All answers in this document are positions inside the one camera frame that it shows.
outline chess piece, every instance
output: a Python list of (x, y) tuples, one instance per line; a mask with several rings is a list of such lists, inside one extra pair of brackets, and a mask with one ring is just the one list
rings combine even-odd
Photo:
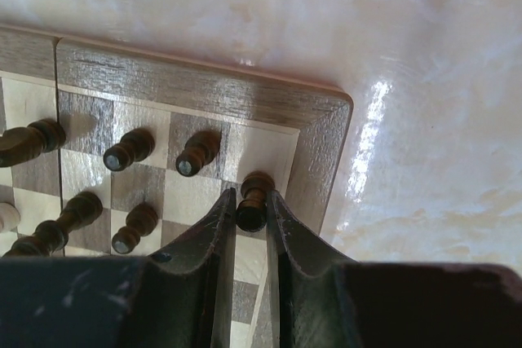
[(100, 199), (90, 192), (73, 197), (56, 220), (37, 225), (34, 234), (19, 238), (4, 256), (50, 256), (69, 242), (69, 233), (93, 223), (102, 213)]
[(0, 232), (11, 231), (20, 223), (18, 209), (8, 203), (0, 203)]
[(267, 193), (276, 185), (268, 174), (255, 171), (241, 185), (243, 201), (237, 206), (236, 224), (243, 231), (257, 232), (267, 224)]
[(185, 144), (185, 149), (176, 158), (176, 169), (184, 177), (199, 173), (203, 166), (211, 163), (218, 155), (221, 135), (217, 131), (196, 132)]
[(38, 158), (65, 143), (65, 131), (56, 121), (40, 120), (6, 130), (0, 137), (0, 167), (11, 167)]
[(142, 236), (148, 236), (157, 225), (157, 214), (152, 207), (140, 204), (134, 207), (125, 219), (125, 226), (113, 236), (113, 249), (119, 254), (128, 254), (138, 245)]
[(111, 171), (122, 171), (152, 154), (154, 144), (153, 136), (143, 128), (127, 132), (120, 139), (120, 143), (105, 152), (105, 167)]

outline chessboard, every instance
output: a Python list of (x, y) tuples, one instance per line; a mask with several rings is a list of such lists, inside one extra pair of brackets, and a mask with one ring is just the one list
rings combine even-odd
[[(0, 169), (0, 202), (21, 216), (13, 232), (0, 234), (2, 253), (88, 190), (104, 212), (71, 233), (59, 255), (119, 256), (111, 239), (143, 202), (159, 223), (129, 255), (148, 255), (202, 218), (224, 189), (239, 191), (256, 170), (270, 174), (290, 208), (319, 232), (352, 110), (350, 99), (331, 88), (5, 29), (0, 87), (2, 132), (52, 118), (67, 135), (59, 151)], [(153, 135), (153, 153), (110, 172), (104, 152), (135, 128)], [(219, 154), (185, 178), (175, 160), (199, 130), (221, 134)], [(232, 346), (271, 346), (264, 230), (237, 229), (236, 241)]]

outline wooden border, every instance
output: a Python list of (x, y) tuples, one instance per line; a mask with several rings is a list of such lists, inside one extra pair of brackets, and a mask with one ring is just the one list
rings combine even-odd
[(54, 86), (57, 42), (52, 36), (0, 28), (0, 73), (47, 79)]
[(58, 88), (79, 87), (300, 130), (286, 202), (319, 232), (352, 114), (340, 90), (62, 39)]

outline light square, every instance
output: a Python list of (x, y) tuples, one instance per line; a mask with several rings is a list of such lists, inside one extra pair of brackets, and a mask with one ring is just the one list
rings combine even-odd
[[(120, 228), (125, 226), (127, 214), (127, 212), (116, 211), (115, 209), (111, 210), (111, 240), (114, 234), (116, 234)], [(117, 256), (148, 256), (149, 254), (154, 253), (161, 248), (161, 224), (162, 221), (160, 219), (156, 228), (154, 228), (154, 231), (148, 236), (142, 236), (138, 245), (129, 254), (118, 254), (114, 251), (112, 246), (111, 254)]]
[(45, 220), (56, 220), (60, 216), (61, 201), (59, 197), (45, 193), (31, 192), (15, 187), (15, 206), (20, 212), (18, 232), (26, 236), (34, 233), (38, 224)]
[(65, 257), (100, 257), (107, 256), (106, 253), (96, 252), (95, 250), (65, 246)]
[(18, 235), (15, 232), (8, 231), (0, 233), (0, 257), (11, 250), (11, 246), (17, 239)]
[(124, 134), (135, 128), (145, 128), (156, 142), (153, 153), (140, 163), (165, 169), (169, 152), (170, 113), (114, 102), (113, 142), (119, 142)]
[(0, 167), (0, 185), (5, 185), (6, 187), (13, 186), (11, 167)]
[(272, 176), (276, 189), (284, 194), (296, 141), (296, 135), (232, 124), (223, 179), (242, 183), (247, 174), (261, 170)]
[(232, 321), (230, 324), (230, 348), (248, 348), (246, 343), (249, 331), (249, 324)]
[(221, 180), (194, 176), (185, 178), (177, 171), (165, 175), (163, 218), (192, 226), (208, 214), (221, 194)]
[(81, 191), (96, 194), (104, 208), (111, 208), (111, 172), (101, 156), (61, 150), (62, 192), (70, 200)]
[(234, 280), (259, 285), (266, 259), (266, 241), (248, 236), (236, 236)]
[(3, 78), (2, 88), (8, 130), (44, 118), (56, 119), (53, 87)]

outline chessboard square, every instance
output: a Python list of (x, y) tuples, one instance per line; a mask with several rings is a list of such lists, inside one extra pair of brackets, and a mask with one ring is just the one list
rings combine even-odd
[(61, 150), (62, 192), (65, 200), (79, 192), (93, 192), (104, 208), (111, 208), (111, 172), (101, 156)]
[(242, 183), (247, 174), (261, 170), (272, 176), (276, 189), (285, 190), (295, 141), (292, 134), (232, 124), (223, 179)]
[(12, 231), (0, 233), (0, 257), (11, 250), (11, 246), (18, 240), (18, 234)]
[(267, 240), (267, 227), (263, 227), (261, 230), (256, 232), (243, 231), (239, 227), (236, 227), (237, 236), (248, 236), (249, 238), (256, 238), (258, 240)]
[(140, 163), (166, 169), (166, 158), (169, 152), (170, 112), (115, 102), (113, 142), (119, 142), (124, 134), (136, 128), (148, 130), (155, 142), (153, 153)]
[(0, 203), (15, 205), (15, 194), (13, 193), (12, 187), (0, 185)]
[[(125, 226), (127, 212), (111, 211), (111, 240), (117, 231)], [(119, 254), (111, 246), (111, 254), (115, 256), (148, 256), (161, 248), (161, 225), (163, 221), (160, 220), (154, 231), (148, 236), (142, 236), (137, 246), (128, 254)]]
[(188, 224), (163, 220), (163, 226), (161, 227), (161, 246), (167, 246), (189, 228), (190, 226)]
[(109, 254), (111, 250), (111, 211), (104, 208), (101, 215), (88, 226), (69, 234), (67, 245)]
[(7, 129), (27, 126), (44, 118), (56, 119), (53, 87), (3, 78), (2, 89)]
[(56, 220), (61, 212), (61, 200), (57, 196), (26, 191), (15, 187), (15, 206), (20, 212), (18, 232), (25, 236), (34, 233), (38, 224), (45, 220)]
[(94, 250), (76, 248), (74, 246), (65, 246), (65, 257), (101, 257), (107, 256), (106, 253), (96, 252)]
[(103, 156), (113, 145), (113, 101), (63, 91), (58, 96), (64, 148)]
[(272, 313), (270, 309), (270, 282), (264, 285), (259, 306), (258, 318), (255, 323), (254, 337), (251, 348), (272, 346)]
[(230, 348), (248, 348), (246, 346), (250, 325), (232, 321), (230, 324)]
[(134, 163), (120, 173), (113, 173), (111, 208), (130, 212), (141, 203), (147, 203), (163, 215), (165, 169)]
[(13, 186), (13, 175), (11, 167), (0, 167), (0, 185)]
[(250, 324), (254, 315), (259, 286), (234, 280), (232, 288), (232, 321)]
[(210, 164), (204, 166), (197, 175), (202, 177), (222, 178), (225, 167), (224, 152), (227, 150), (230, 124), (206, 117), (171, 113), (167, 168), (170, 170), (176, 170), (176, 158), (183, 151), (186, 142), (200, 130), (218, 131), (221, 134), (221, 142), (219, 153), (216, 158)]
[(31, 161), (12, 166), (13, 187), (60, 196), (58, 154), (58, 151), (48, 152)]
[(267, 242), (265, 240), (236, 236), (234, 280), (259, 285), (266, 259)]
[(192, 226), (208, 214), (221, 195), (221, 181), (196, 175), (185, 178), (167, 170), (163, 218)]
[(0, 77), (0, 134), (3, 134), (6, 129), (6, 109), (3, 104), (2, 78)]

